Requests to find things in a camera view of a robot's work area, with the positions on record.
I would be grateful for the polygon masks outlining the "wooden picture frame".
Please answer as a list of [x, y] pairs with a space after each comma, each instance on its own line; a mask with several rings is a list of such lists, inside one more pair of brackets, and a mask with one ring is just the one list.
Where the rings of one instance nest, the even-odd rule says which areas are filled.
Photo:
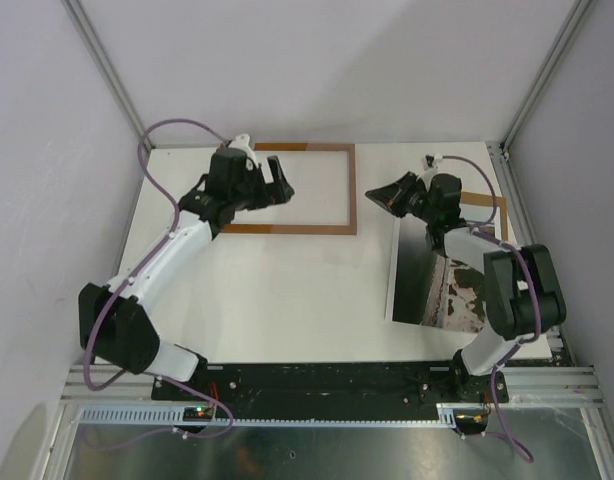
[[279, 157], [295, 195], [286, 204], [236, 214], [231, 234], [357, 233], [355, 146], [347, 143], [257, 143], [258, 159]]

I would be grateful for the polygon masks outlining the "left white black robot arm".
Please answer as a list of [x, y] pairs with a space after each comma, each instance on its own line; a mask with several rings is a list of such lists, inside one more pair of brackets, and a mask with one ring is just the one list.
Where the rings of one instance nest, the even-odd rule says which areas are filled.
[[79, 339], [88, 359], [99, 357], [134, 375], [173, 379], [184, 398], [201, 397], [207, 374], [196, 353], [163, 340], [150, 314], [181, 268], [209, 246], [240, 211], [288, 203], [295, 191], [277, 156], [265, 180], [254, 151], [235, 140], [211, 156], [209, 170], [180, 199], [172, 199], [170, 226], [125, 274], [87, 284], [78, 296]]

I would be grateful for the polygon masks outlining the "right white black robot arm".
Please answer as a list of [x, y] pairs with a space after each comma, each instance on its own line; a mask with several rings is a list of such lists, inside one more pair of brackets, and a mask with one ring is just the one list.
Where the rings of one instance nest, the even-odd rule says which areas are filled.
[[484, 276], [486, 323], [458, 350], [447, 371], [428, 380], [443, 399], [476, 402], [496, 387], [500, 369], [523, 346], [566, 318], [566, 306], [548, 248], [514, 247], [469, 224], [461, 215], [462, 182], [444, 173], [408, 172], [366, 197], [396, 218], [426, 225], [429, 250]]

